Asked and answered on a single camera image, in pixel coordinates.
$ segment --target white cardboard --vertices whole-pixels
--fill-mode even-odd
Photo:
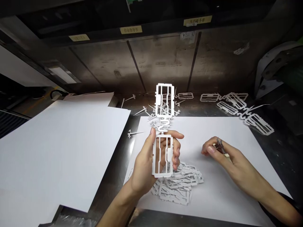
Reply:
[[[0,226],[38,227],[51,223],[58,204],[0,189]]]
[[[88,212],[129,114],[56,101],[0,140],[0,188]]]
[[[78,95],[78,96],[71,96],[64,101],[69,102],[81,102],[84,104],[98,104],[104,107],[107,107],[113,98],[114,93],[97,93],[97,94],[87,94],[87,95]]]
[[[134,167],[135,158],[149,134],[150,125],[147,120],[148,117],[140,119],[138,131],[145,133],[137,135],[126,176],[129,176]],[[218,136],[241,150],[276,190],[290,196],[252,132],[238,117],[176,117],[172,120],[170,130],[184,134],[184,139],[180,140],[180,160],[197,167],[205,177],[204,183],[192,188],[192,199],[187,207],[161,201],[149,192],[140,199],[138,208],[256,226],[273,226],[258,202],[242,192],[216,161],[201,154],[203,143]]]

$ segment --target yellow label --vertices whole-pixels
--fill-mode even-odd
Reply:
[[[69,37],[74,42],[90,40],[89,37],[87,36],[87,34],[74,35],[74,36],[69,36]]]
[[[122,27],[120,28],[121,34],[132,34],[132,33],[142,33],[141,25],[131,26],[131,27]]]
[[[211,19],[212,19],[212,16],[185,19],[184,23],[183,23],[183,26],[194,25],[195,23],[197,23],[197,24],[210,23]]]

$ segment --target metal wall panel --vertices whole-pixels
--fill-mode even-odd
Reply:
[[[129,43],[148,93],[154,93],[158,83],[173,84],[178,92],[185,92],[196,41],[188,44],[177,34]]]
[[[258,61],[280,44],[292,19],[202,30],[189,92],[247,91],[254,83]],[[249,42],[241,55],[234,51]]]
[[[107,91],[144,93],[126,42],[82,44],[71,48]]]

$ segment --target metal surface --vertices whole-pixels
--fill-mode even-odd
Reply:
[[[129,42],[148,93],[156,85],[173,84],[178,92],[185,92],[196,43],[181,40],[180,34],[165,38]]]
[[[226,117],[224,111],[216,107],[215,103],[200,102],[201,93],[195,93],[194,99],[183,102],[178,116],[188,117]],[[118,96],[121,106],[121,101],[125,96]],[[142,109],[142,106],[148,104],[153,105],[155,102],[154,95],[136,95],[136,100],[132,99],[124,103],[124,108],[130,109],[131,114],[129,120],[124,128],[118,145],[115,149],[113,157],[108,165],[105,175],[102,179],[100,187],[95,195],[95,199],[88,213],[83,213],[65,207],[62,214],[69,214],[73,216],[90,218],[99,220],[107,207],[114,199],[116,194],[123,186],[126,170],[130,161],[131,152],[133,150],[136,136],[128,138],[128,130],[137,131],[140,116],[147,116],[145,112],[132,116]],[[251,101],[247,101],[248,105],[253,105]],[[152,108],[148,107],[148,112],[152,112]],[[256,130],[252,130],[258,143],[264,150],[269,161],[273,165],[275,171],[285,184],[286,188],[297,202],[303,202],[301,193],[303,172],[301,166],[303,165],[302,146],[297,146],[297,141],[291,139],[291,135],[286,136],[286,130],[279,130],[271,119],[266,116],[261,109],[256,110],[265,121],[269,122],[275,128],[275,133],[269,136],[263,136]],[[202,224],[208,226],[245,226],[236,223],[212,220],[208,218],[198,218],[184,215],[177,215],[172,213],[158,212],[152,210],[136,209],[129,226],[201,226]]]
[[[189,92],[245,91],[258,60],[289,29],[292,19],[201,30],[201,41]],[[234,54],[249,42],[250,48]]]
[[[71,49],[107,91],[144,93],[126,42],[82,44]]]

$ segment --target table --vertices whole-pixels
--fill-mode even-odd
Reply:
[[[201,93],[194,93],[194,99],[186,100],[180,104],[180,115],[188,117],[226,117],[227,115],[217,108],[215,103],[200,102]],[[127,99],[132,95],[115,95],[119,100],[118,108],[121,107],[123,98]],[[126,170],[130,160],[131,152],[134,146],[136,136],[128,138],[128,130],[136,132],[141,116],[147,116],[145,112],[133,116],[145,106],[148,113],[152,113],[152,108],[148,106],[154,105],[154,95],[136,95],[136,99],[131,99],[123,104],[123,108],[131,110],[130,117],[126,123],[117,147],[114,151],[112,159],[100,183],[95,195],[94,201],[88,213],[77,211],[68,207],[63,207],[61,214],[72,215],[76,217],[89,218],[99,220],[105,213],[106,209],[123,186]],[[246,100],[248,106],[252,106],[253,100]],[[288,189],[291,196],[299,203],[303,202],[300,189],[302,188],[303,165],[302,148],[300,143],[292,134],[280,125],[274,125],[271,118],[267,116],[263,108],[257,109],[254,113],[259,114],[267,121],[275,132],[269,136],[263,136],[258,131],[252,130],[255,138],[264,150],[267,158],[271,162],[275,171],[281,178],[282,182]],[[152,210],[135,209],[133,216],[129,222],[129,226],[244,226],[243,224],[230,223],[225,221],[213,220],[208,218],[199,218],[192,216],[184,216],[166,212],[158,212]]]

